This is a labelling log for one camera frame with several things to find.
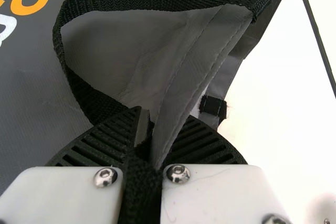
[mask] white surface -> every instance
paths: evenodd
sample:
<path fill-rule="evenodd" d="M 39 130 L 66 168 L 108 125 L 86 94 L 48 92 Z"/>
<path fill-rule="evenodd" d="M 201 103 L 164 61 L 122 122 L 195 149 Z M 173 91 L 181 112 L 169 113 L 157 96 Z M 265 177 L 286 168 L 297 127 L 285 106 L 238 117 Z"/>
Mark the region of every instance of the white surface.
<path fill-rule="evenodd" d="M 323 3 L 335 9 L 335 0 Z M 330 27 L 318 25 L 329 30 L 322 37 L 335 70 L 333 14 L 325 13 Z M 264 170 L 294 224 L 335 224 L 336 100 L 302 0 L 282 1 L 225 100 L 218 131 Z"/>
<path fill-rule="evenodd" d="M 8 224 L 115 224 L 122 200 L 122 171 L 109 187 L 93 177 L 102 167 L 35 167 L 22 172 L 0 197 Z"/>
<path fill-rule="evenodd" d="M 164 177 L 160 224 L 261 224 L 268 214 L 286 216 L 258 167 L 185 166 L 191 173 L 185 184 Z"/>

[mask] screw head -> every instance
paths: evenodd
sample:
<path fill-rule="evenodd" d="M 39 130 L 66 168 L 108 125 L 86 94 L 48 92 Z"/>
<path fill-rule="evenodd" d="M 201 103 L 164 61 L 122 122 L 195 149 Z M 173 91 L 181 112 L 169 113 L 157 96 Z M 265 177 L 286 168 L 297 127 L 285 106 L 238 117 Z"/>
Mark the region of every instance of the screw head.
<path fill-rule="evenodd" d="M 97 171 L 93 178 L 93 183 L 97 187 L 107 187 L 112 185 L 118 178 L 118 173 L 113 168 L 103 168 Z"/>
<path fill-rule="evenodd" d="M 291 224 L 291 222 L 279 215 L 267 215 L 262 224 Z"/>
<path fill-rule="evenodd" d="M 184 184 L 190 179 L 190 171 L 184 165 L 172 165 L 167 170 L 167 178 L 176 184 Z"/>

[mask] stitching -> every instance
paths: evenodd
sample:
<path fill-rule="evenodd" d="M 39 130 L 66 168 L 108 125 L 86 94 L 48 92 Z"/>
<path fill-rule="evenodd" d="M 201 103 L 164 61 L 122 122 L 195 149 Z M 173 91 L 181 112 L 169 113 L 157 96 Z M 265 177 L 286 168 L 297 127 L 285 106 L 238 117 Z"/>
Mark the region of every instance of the stitching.
<path fill-rule="evenodd" d="M 216 63 L 218 57 L 219 57 L 219 56 L 221 55 L 221 53 L 225 50 L 225 48 L 226 48 L 227 45 L 231 42 L 231 40 L 234 38 L 234 36 L 239 32 L 239 30 L 242 28 L 242 26 L 243 26 L 243 24 L 245 24 L 245 22 L 246 22 L 246 21 L 242 22 L 242 24 L 238 27 L 237 31 L 231 36 L 230 40 L 226 43 L 226 45 L 223 47 L 223 49 L 219 52 L 219 54 L 217 55 L 216 60 L 214 61 L 214 63 L 212 64 L 212 66 L 211 66 L 211 68 L 210 68 L 210 71 L 208 72 L 208 74 L 204 77 L 204 79 L 203 79 L 203 80 L 200 82 L 200 84 L 198 85 L 198 87 L 197 87 L 197 89 L 195 90 L 194 94 L 191 96 L 190 100 L 188 101 L 187 106 L 188 106 L 188 104 L 190 103 L 190 101 L 194 98 L 195 93 L 199 90 L 200 85 L 204 82 L 204 80 L 208 77 L 208 75 L 209 75 L 209 73 L 211 72 L 211 70 L 214 68 L 214 65 L 215 65 L 215 63 Z M 173 131 L 172 131 L 172 134 L 173 134 L 173 132 L 175 132 L 177 126 L 180 125 L 180 120 L 181 120 L 181 117 L 182 117 L 183 115 L 184 115 L 184 113 L 182 113 L 182 115 L 180 116 L 180 118 L 179 118 L 179 120 L 178 120 L 178 123 L 176 124 L 175 128 L 174 128 Z M 164 147 L 163 147 L 163 150 L 161 151 L 161 155 L 162 155 L 163 153 L 166 152 L 166 149 L 167 149 L 167 146 L 168 146 L 169 143 L 170 143 L 170 141 L 167 141 L 167 142 L 165 143 L 165 145 L 164 145 Z M 155 162 L 155 167 L 157 167 L 157 165 L 158 165 L 159 163 L 161 163 L 161 160 L 158 160 L 158 161 Z"/>
<path fill-rule="evenodd" d="M 166 91 L 165 91 L 165 93 L 164 93 L 164 95 L 163 95 L 163 98 L 162 98 L 162 100 L 161 100 L 161 102 L 160 102 L 160 106 L 159 106 L 159 110 L 158 110 L 158 116 L 156 117 L 155 124 L 156 124 L 156 122 L 157 122 L 157 120 L 158 120 L 158 118 L 159 118 L 159 115 L 160 115 L 160 111 L 161 111 L 161 107 L 162 107 L 164 98 L 165 98 L 165 96 L 167 95 L 169 88 L 170 88 L 171 85 L 173 84 L 173 82 L 174 82 L 174 80 L 175 80 L 175 78 L 176 78 L 176 76 L 177 76 L 177 73 L 179 72 L 179 69 L 181 68 L 182 63 L 184 62 L 186 56 L 189 54 L 189 52 L 190 52 L 191 49 L 194 47 L 195 43 L 199 40 L 199 38 L 201 37 L 201 35 L 202 35 L 203 32 L 205 31 L 205 29 L 206 29 L 206 28 L 208 27 L 208 25 L 210 24 L 210 22 L 216 17 L 216 15 L 218 14 L 218 12 L 219 12 L 222 8 L 223 8 L 223 6 L 222 6 L 222 7 L 221 7 L 221 8 L 214 14 L 214 16 L 209 20 L 209 22 L 208 22 L 208 23 L 206 24 L 206 26 L 203 28 L 203 30 L 202 30 L 202 32 L 200 33 L 200 35 L 196 38 L 196 40 L 194 41 L 194 43 L 190 46 L 189 50 L 186 52 L 185 56 L 184 56 L 183 59 L 181 60 L 181 63 L 180 63 L 180 65 L 179 65 L 178 69 L 176 70 L 176 72 L 175 72 L 175 74 L 174 74 L 172 80 L 170 81 L 168 87 L 166 88 Z"/>

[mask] black pole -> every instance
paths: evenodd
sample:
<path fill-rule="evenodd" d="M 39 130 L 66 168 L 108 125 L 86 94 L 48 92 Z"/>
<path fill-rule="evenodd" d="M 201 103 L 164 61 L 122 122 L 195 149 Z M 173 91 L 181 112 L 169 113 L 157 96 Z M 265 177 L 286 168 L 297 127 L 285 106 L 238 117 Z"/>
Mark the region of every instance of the black pole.
<path fill-rule="evenodd" d="M 317 26 L 317 23 L 315 21 L 314 14 L 313 14 L 313 11 L 311 10 L 309 1 L 308 0 L 303 0 L 303 3 L 304 3 L 304 6 L 306 8 L 311 27 L 313 28 L 313 31 L 314 31 L 317 45 L 319 46 L 319 49 L 320 49 L 320 53 L 321 53 L 321 56 L 322 56 L 322 60 L 323 60 L 323 63 L 324 63 L 325 70 L 327 71 L 327 74 L 328 74 L 328 78 L 329 78 L 329 81 L 330 81 L 330 84 L 331 84 L 331 88 L 332 88 L 332 90 L 334 92 L 334 95 L 335 95 L 335 98 L 336 98 L 336 82 L 335 82 L 335 78 L 332 74 L 332 69 L 331 69 L 331 66 L 330 66 L 330 63 L 329 63 L 329 60 L 328 60 L 327 52 L 325 51 L 325 48 L 324 48 L 324 45 L 323 45 L 323 41 L 322 41 L 322 38 L 321 38 L 321 35 L 320 35 L 320 32 L 319 32 L 319 27 Z"/>

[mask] gray fabric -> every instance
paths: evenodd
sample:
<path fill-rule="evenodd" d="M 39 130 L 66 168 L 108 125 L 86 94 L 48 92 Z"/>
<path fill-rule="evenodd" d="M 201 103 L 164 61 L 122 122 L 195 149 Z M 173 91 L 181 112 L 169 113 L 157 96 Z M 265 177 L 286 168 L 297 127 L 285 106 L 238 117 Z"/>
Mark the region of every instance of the gray fabric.
<path fill-rule="evenodd" d="M 246 8 L 224 5 L 198 35 L 159 108 L 151 153 L 155 168 L 160 168 L 197 99 L 251 21 L 252 13 Z"/>
<path fill-rule="evenodd" d="M 124 105 L 150 110 L 155 122 L 169 81 L 219 9 L 87 13 L 62 29 L 68 66 Z"/>
<path fill-rule="evenodd" d="M 242 57 L 234 57 L 229 54 L 224 60 L 215 77 L 210 82 L 205 94 L 210 97 L 224 100 L 242 61 Z M 215 130 L 220 124 L 219 117 L 205 112 L 201 113 L 198 118 Z"/>

